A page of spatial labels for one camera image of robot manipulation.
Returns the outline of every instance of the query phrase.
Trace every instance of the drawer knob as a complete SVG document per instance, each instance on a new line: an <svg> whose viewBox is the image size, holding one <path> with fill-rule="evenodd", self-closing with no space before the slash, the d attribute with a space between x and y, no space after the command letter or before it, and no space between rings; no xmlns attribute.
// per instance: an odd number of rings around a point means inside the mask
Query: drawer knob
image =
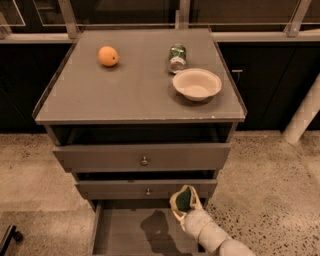
<svg viewBox="0 0 320 256"><path fill-rule="evenodd" d="M146 190L146 196L151 196L151 190L150 190L150 188L147 188L147 190Z"/></svg>
<svg viewBox="0 0 320 256"><path fill-rule="evenodd" d="M144 156L144 157L142 157L142 160L140 163L142 166L147 166L149 164L149 161L148 161L147 157Z"/></svg>

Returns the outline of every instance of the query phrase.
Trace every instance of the bowl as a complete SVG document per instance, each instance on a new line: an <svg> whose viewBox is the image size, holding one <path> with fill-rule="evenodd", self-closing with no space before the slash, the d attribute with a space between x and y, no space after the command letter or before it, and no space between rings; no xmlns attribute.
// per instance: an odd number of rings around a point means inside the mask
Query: bowl
<svg viewBox="0 0 320 256"><path fill-rule="evenodd" d="M220 78L205 69L189 68L173 78L173 87L192 101L202 101L220 92Z"/></svg>

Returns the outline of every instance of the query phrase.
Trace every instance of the drawer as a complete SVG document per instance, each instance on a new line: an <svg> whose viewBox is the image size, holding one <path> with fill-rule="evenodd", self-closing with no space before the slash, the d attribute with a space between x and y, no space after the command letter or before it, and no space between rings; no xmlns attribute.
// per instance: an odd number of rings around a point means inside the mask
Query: drawer
<svg viewBox="0 0 320 256"><path fill-rule="evenodd" d="M219 170L229 143L70 145L53 153L67 172Z"/></svg>
<svg viewBox="0 0 320 256"><path fill-rule="evenodd" d="M99 201L89 248L94 256L208 255L162 199Z"/></svg>
<svg viewBox="0 0 320 256"><path fill-rule="evenodd" d="M216 180L120 180L80 181L76 184L84 199L169 199L185 184L193 185L200 198L208 198L216 188Z"/></svg>

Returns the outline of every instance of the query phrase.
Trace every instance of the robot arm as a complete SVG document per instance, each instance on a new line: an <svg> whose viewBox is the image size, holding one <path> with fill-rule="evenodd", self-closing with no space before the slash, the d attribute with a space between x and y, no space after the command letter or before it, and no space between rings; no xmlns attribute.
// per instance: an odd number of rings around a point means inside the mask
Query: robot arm
<svg viewBox="0 0 320 256"><path fill-rule="evenodd" d="M188 236L195 239L210 255L255 256L243 243L232 239L202 207L193 186L184 185L170 198L173 214Z"/></svg>

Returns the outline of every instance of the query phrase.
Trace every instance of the speckled floor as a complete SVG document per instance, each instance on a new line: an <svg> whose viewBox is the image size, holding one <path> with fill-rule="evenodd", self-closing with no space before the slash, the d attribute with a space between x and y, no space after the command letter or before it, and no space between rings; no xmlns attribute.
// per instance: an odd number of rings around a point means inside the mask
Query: speckled floor
<svg viewBox="0 0 320 256"><path fill-rule="evenodd" d="M0 237L7 255L87 255L94 212L47 135L0 134ZM207 210L257 255L320 256L320 132L292 146L280 132L236 132Z"/></svg>

